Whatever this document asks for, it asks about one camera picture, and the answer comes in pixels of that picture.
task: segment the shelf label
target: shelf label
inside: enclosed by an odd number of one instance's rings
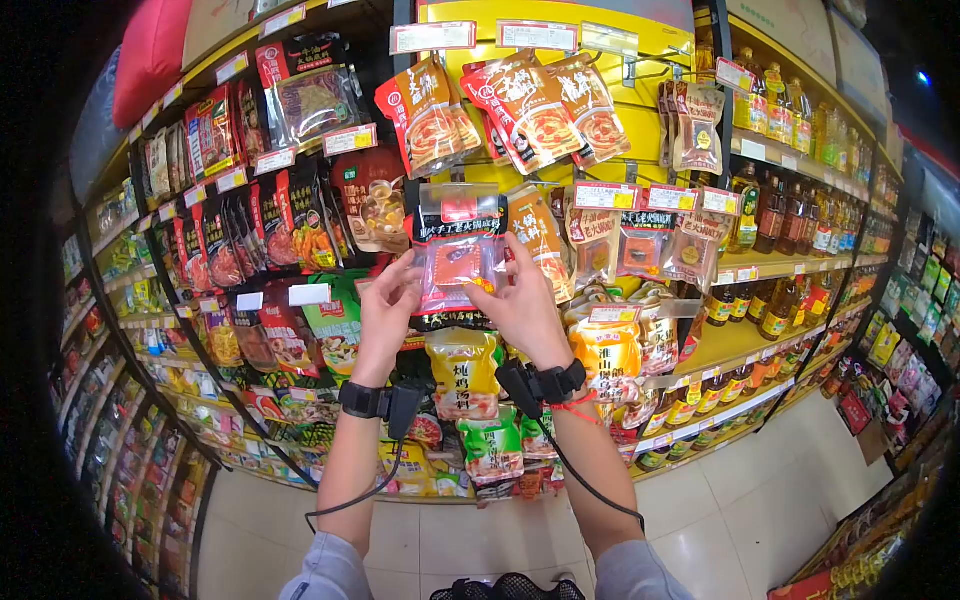
[[[244,50],[217,69],[217,85],[223,85],[237,73],[250,66],[250,57]]]
[[[543,48],[576,52],[580,28],[569,23],[496,19],[497,48]]]
[[[469,50],[477,45],[476,21],[442,21],[390,28],[390,54]]]
[[[740,155],[744,158],[752,158],[754,160],[762,160],[766,162],[767,160],[767,147],[763,144],[757,144],[752,142],[749,139],[740,140]]]
[[[577,181],[574,205],[577,208],[601,210],[634,210],[643,188],[633,183]]]
[[[260,26],[260,39],[263,39],[267,36],[272,36],[276,32],[286,29],[295,23],[300,23],[305,18],[306,3],[272,16],[264,21],[263,25]]]
[[[253,174],[257,177],[260,177],[264,173],[270,173],[279,169],[292,167],[296,161],[296,148],[284,148],[283,150],[277,150],[276,152],[260,155],[260,157],[256,160],[256,171],[254,171]]]
[[[697,205],[696,190],[673,185],[653,183],[650,185],[650,196],[647,199],[647,208],[663,210],[692,211]]]
[[[240,165],[224,173],[217,179],[217,192],[223,194],[231,189],[247,184],[247,167]]]
[[[756,80],[756,75],[736,62],[724,58],[717,59],[715,77],[719,84],[736,87],[748,94],[754,88]]]
[[[324,156],[341,155],[354,150],[372,148],[379,145],[376,138],[376,125],[361,125],[351,127],[324,136]]]

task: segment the food package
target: food package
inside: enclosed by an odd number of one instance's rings
[[[490,62],[464,75],[460,85],[473,105],[490,116],[521,175],[584,147],[562,102],[560,83],[547,74],[533,49]],[[579,154],[573,159],[578,165],[582,161]]]
[[[716,279],[717,249],[732,217],[698,210],[683,216],[673,251],[663,263],[663,278],[682,279],[708,291]]]
[[[496,183],[420,186],[411,239],[423,268],[420,308],[410,318],[417,331],[449,326],[484,328],[487,317],[470,303],[467,282],[493,294],[506,285],[506,198]]]
[[[443,420],[495,419],[500,383],[496,369],[503,364],[497,336],[484,331],[450,327],[427,333],[426,353],[437,391],[437,416]]]
[[[557,304],[573,299],[573,285],[566,268],[569,249],[560,237],[560,228],[550,206],[533,183],[523,183],[507,192],[508,230],[516,235],[534,262],[553,284]]]
[[[337,157],[330,184],[347,214],[347,226],[363,252],[403,254],[403,161],[394,146],[377,146]]]
[[[724,93],[715,87],[674,82],[680,130],[673,147],[675,171],[723,175],[723,151],[716,126],[723,116]]]
[[[435,54],[378,87],[373,98],[394,122],[410,179],[436,175],[480,146],[480,135],[460,106],[459,92]]]
[[[306,34],[260,46],[256,64],[274,148],[310,148],[327,133],[368,120],[339,34]]]
[[[477,485],[515,479],[523,474],[523,444],[514,423],[516,408],[507,405],[496,408],[499,416],[490,420],[457,421],[457,429],[464,433],[467,473]]]
[[[589,54],[552,62],[546,65],[546,72],[560,82],[561,100],[586,142],[577,151],[581,169],[630,152],[630,140],[613,109],[613,97]]]
[[[616,273],[659,280],[671,254],[677,215],[658,210],[624,212],[620,216],[620,253]]]

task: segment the white floor tile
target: white floor tile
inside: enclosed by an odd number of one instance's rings
[[[806,465],[796,461],[723,508],[754,598],[785,582],[827,540],[832,527],[820,504]]]
[[[648,540],[656,540],[720,510],[699,463],[636,484],[637,509]]]
[[[727,524],[720,513],[652,543],[666,567],[693,597],[741,600],[750,595]]]

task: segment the floor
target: floor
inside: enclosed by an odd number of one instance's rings
[[[814,393],[762,431],[636,485],[647,536],[697,598],[761,599],[836,522],[891,479],[867,467],[830,400]],[[276,598],[310,545],[314,496],[239,472],[217,475],[204,528],[200,600]],[[374,597],[421,600],[461,577],[572,572],[593,597],[593,560],[565,496],[485,510],[377,502],[365,560]]]

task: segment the human hand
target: human hand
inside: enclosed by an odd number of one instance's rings
[[[573,351],[557,314],[553,285],[511,232],[507,232],[507,245],[516,257],[515,262],[507,263],[516,284],[491,296],[479,285],[468,283],[467,296],[496,325],[503,339],[529,356],[539,371],[566,369],[573,363]]]
[[[420,306],[422,268],[410,268],[408,250],[360,294],[360,349],[350,381],[366,388],[387,383],[410,327],[410,315]]]

